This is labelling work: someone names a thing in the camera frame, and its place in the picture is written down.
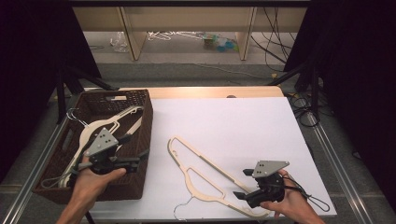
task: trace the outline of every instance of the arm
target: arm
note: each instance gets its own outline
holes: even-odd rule
[[[79,223],[93,207],[96,198],[105,190],[107,184],[125,175],[124,168],[114,170],[107,175],[96,175],[90,169],[80,171],[69,204],[62,211],[57,224]]]
[[[288,172],[280,170],[282,176],[289,177]],[[295,187],[289,179],[284,179],[286,186]],[[301,224],[322,224],[324,221],[318,216],[303,195],[293,189],[285,189],[285,198],[280,203],[262,202],[261,207],[275,211],[275,218],[285,215]]]

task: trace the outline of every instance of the wire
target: wire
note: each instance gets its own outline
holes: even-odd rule
[[[277,38],[277,40],[279,41],[279,44],[280,44],[280,46],[281,46],[283,55],[285,56],[285,59],[287,60],[288,57],[289,57],[289,54],[287,53],[287,51],[285,50],[284,45],[282,44],[282,40],[281,40],[281,38],[280,38],[280,33],[279,33],[279,26],[278,26],[278,23],[277,23],[277,12],[278,12],[278,7],[274,7],[274,11],[275,11],[274,23],[271,21],[270,17],[268,16],[268,13],[267,13],[265,7],[264,7],[263,9],[264,9],[265,16],[266,16],[267,20],[270,22],[270,26],[271,26],[271,29],[272,29],[272,32],[271,32],[271,35],[270,35],[270,38],[269,38],[269,39],[270,39],[270,42],[272,41],[272,36],[275,35],[276,38]]]
[[[286,61],[284,61],[283,59],[277,57],[273,52],[269,51],[268,49],[265,49],[261,44],[259,44],[259,42],[256,41],[256,39],[254,39],[253,35],[251,36],[251,39],[259,46],[259,48],[263,49],[265,52],[271,54],[274,58],[277,58],[278,60],[280,60],[282,63],[286,63]]]
[[[319,118],[318,114],[313,112],[313,110],[312,110],[311,106],[309,105],[308,100],[306,98],[299,97],[299,98],[295,99],[295,96],[296,96],[296,93],[294,93],[289,99],[289,103],[290,103],[291,107],[295,108],[295,109],[293,109],[295,118],[297,118],[297,120],[299,120],[300,124],[305,127],[309,127],[309,128],[316,127],[320,123],[320,118]],[[309,115],[314,116],[314,118],[315,118],[314,124],[304,122],[304,118],[306,118]]]
[[[191,197],[189,198],[189,200],[188,200],[186,203],[180,203],[180,204],[178,204],[178,205],[175,206],[175,208],[174,208],[174,217],[175,217],[175,219],[177,219],[177,220],[179,220],[179,221],[185,221],[185,222],[187,222],[187,219],[177,217],[177,215],[176,215],[176,210],[177,210],[180,206],[185,206],[185,205],[187,205],[187,204],[191,201],[192,198],[193,198],[193,197],[191,196]]]
[[[53,177],[53,178],[47,178],[41,181],[40,185],[43,189],[51,189],[53,188],[55,185],[57,185],[61,180],[65,179],[67,176],[71,175],[72,172],[68,172],[66,174],[57,176],[57,177]],[[50,182],[52,180],[56,180],[54,183],[52,183],[51,185],[47,185],[47,182]]]
[[[262,36],[263,36],[265,39],[267,39],[268,41],[270,41],[272,44],[279,45],[280,47],[283,47],[283,48],[291,49],[291,47],[289,47],[289,46],[282,45],[282,44],[277,43],[277,42],[275,42],[275,41],[273,41],[273,40],[270,40],[270,39],[264,34],[264,32],[262,32]]]
[[[291,179],[291,178],[289,178],[289,177],[285,177],[285,176],[282,176],[282,178],[288,179],[288,180],[290,180],[291,182],[293,182],[293,183],[297,186],[297,189],[300,189],[300,190],[298,190],[298,191],[300,191],[301,194],[303,194],[303,196],[305,196],[305,198],[306,198],[307,200],[309,200],[311,203],[314,203],[314,204],[315,204],[318,208],[320,208],[323,212],[329,212],[329,211],[330,211],[330,206],[329,206],[327,203],[323,202],[323,201],[322,201],[321,199],[319,199],[319,198],[316,198],[316,197],[314,197],[314,196],[312,196],[312,195],[307,194],[306,191],[305,191],[305,189],[304,189],[299,183],[297,183],[297,181],[295,181],[295,180],[293,180],[293,179]],[[314,202],[314,200],[317,201],[317,202],[319,202],[319,203],[323,203],[327,208],[323,208],[323,207],[320,206],[318,203]]]
[[[291,36],[291,39],[293,39],[293,41],[296,41],[296,38],[291,33],[289,33],[289,35]]]
[[[251,75],[249,73],[245,73],[245,72],[234,72],[234,71],[229,71],[223,68],[219,68],[219,67],[214,67],[214,66],[208,66],[208,65],[202,65],[202,64],[198,64],[198,63],[193,63],[194,65],[200,66],[200,67],[205,67],[205,68],[213,68],[213,69],[218,69],[220,71],[223,72],[228,72],[228,73],[233,73],[233,74],[241,74],[241,75],[246,75],[246,76],[250,76],[250,77],[256,77],[256,78],[265,78],[265,77],[257,77],[254,75]]]

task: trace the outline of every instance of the hanger hook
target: hanger hook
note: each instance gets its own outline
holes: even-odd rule
[[[71,120],[77,120],[78,122],[80,122],[82,125],[84,125],[84,127],[89,127],[88,123],[85,122],[82,119],[78,119],[74,114],[73,111],[78,110],[78,108],[70,108],[67,110],[66,116],[71,119]]]

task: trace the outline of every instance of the black cable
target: black cable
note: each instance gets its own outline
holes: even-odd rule
[[[289,35],[291,36],[291,39],[293,39],[293,41],[296,41],[296,38],[291,33],[289,33]]]
[[[272,35],[275,34],[277,40],[279,41],[279,43],[280,43],[280,45],[281,45],[281,49],[282,49],[283,55],[285,56],[285,59],[287,60],[288,57],[289,57],[289,54],[286,52],[285,48],[282,47],[283,44],[282,44],[282,41],[281,41],[281,39],[280,39],[279,26],[278,26],[278,24],[277,24],[277,12],[278,12],[278,8],[277,8],[277,7],[274,8],[274,11],[275,11],[275,20],[274,20],[274,24],[271,22],[271,19],[269,18],[268,13],[267,13],[265,7],[264,7],[263,9],[264,9],[265,16],[266,16],[267,20],[270,22],[270,26],[271,26],[271,29],[272,29],[272,33],[271,33],[271,36],[270,36],[270,40],[272,39]]]
[[[295,108],[295,109],[293,109],[294,116],[297,118],[297,120],[299,120],[301,125],[308,127],[308,128],[316,127],[320,123],[320,118],[319,118],[318,114],[313,112],[311,106],[308,105],[308,100],[306,98],[304,98],[304,97],[297,98],[293,101],[296,94],[297,93],[293,94],[289,99],[289,103],[290,103],[291,107]],[[303,118],[306,118],[308,115],[314,116],[315,122],[313,124],[303,122]]]
[[[272,44],[279,45],[279,46],[281,46],[281,47],[283,47],[283,48],[291,49],[291,47],[289,47],[289,46],[282,45],[282,44],[280,44],[280,43],[275,42],[274,40],[270,40],[270,39],[264,34],[264,32],[262,32],[262,36],[263,36],[266,40],[270,41]]]
[[[306,191],[304,190],[304,188],[303,188],[299,183],[297,183],[297,181],[295,181],[295,180],[293,180],[293,179],[291,179],[291,178],[289,178],[289,177],[285,177],[285,176],[282,176],[282,178],[288,179],[288,180],[290,180],[291,182],[293,182],[293,183],[297,186],[297,189],[300,189],[300,190],[298,190],[298,191],[300,191],[300,192],[303,194],[303,196],[305,196],[305,198],[306,198],[307,200],[309,200],[311,203],[314,203],[314,204],[315,204],[318,208],[320,208],[323,212],[329,212],[329,211],[330,211],[330,206],[329,206],[327,203],[323,202],[323,201],[322,201],[321,199],[319,199],[319,198],[316,198],[316,197],[314,197],[314,196],[312,196],[312,195],[307,194]],[[314,202],[312,199],[314,199],[314,200],[316,200],[316,201],[318,201],[318,202],[320,202],[320,203],[323,203],[324,205],[326,205],[327,208],[323,208],[323,207],[320,206],[318,203]]]
[[[286,61],[284,61],[283,59],[277,57],[273,52],[269,51],[268,49],[265,49],[261,44],[259,44],[256,39],[254,39],[253,35],[251,36],[251,39],[259,46],[260,49],[263,49],[265,52],[271,54],[271,56],[273,56],[274,58],[280,60],[282,63],[286,63]]]

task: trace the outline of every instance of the brown basket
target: brown basket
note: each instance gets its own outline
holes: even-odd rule
[[[123,136],[142,117],[141,126],[132,135],[131,141],[122,145],[117,152],[119,157],[133,158],[150,146],[153,110],[147,90],[83,92],[78,97],[75,106],[78,110],[74,111],[74,115],[87,123],[91,123],[99,119],[109,119],[131,105],[142,105],[144,109],[120,119],[120,127],[113,135],[115,137]],[[110,124],[103,127],[110,129],[111,126]],[[84,126],[76,120],[68,119],[65,122],[50,159],[47,160],[44,171],[35,183],[34,193],[55,203],[66,204],[69,202],[72,195],[70,188],[58,188],[56,185],[53,188],[46,189],[41,186],[41,182],[63,174],[64,169],[78,150],[79,136],[83,129]],[[96,129],[92,137],[100,130],[101,128]],[[140,199],[143,194],[147,166],[148,160],[141,161],[136,173],[125,175],[109,183],[106,191],[97,198],[97,201]]]

